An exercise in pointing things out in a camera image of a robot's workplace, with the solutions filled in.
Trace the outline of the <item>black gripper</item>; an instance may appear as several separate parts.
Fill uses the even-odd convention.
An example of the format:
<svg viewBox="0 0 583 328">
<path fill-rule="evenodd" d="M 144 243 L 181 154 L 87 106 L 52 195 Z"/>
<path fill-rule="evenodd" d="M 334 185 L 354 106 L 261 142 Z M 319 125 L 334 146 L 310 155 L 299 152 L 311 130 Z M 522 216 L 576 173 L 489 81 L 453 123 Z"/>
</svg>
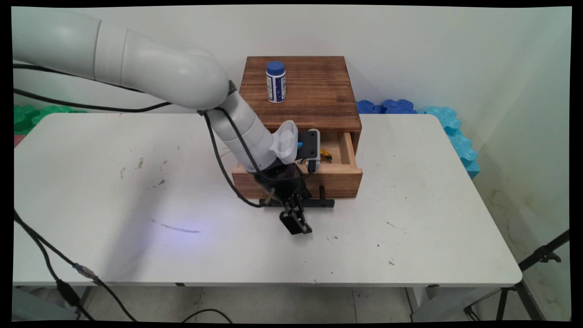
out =
<svg viewBox="0 0 583 328">
<path fill-rule="evenodd" d="M 271 205 L 272 201 L 282 205 L 280 220 L 292 235 L 312 233 L 306 220 L 305 210 L 312 205 L 312 194 L 305 180 L 315 173 L 315 162 L 307 163 L 306 174 L 296 163 L 273 164 L 269 168 L 253 174 L 254 180 L 267 193 L 261 204 Z"/>
</svg>

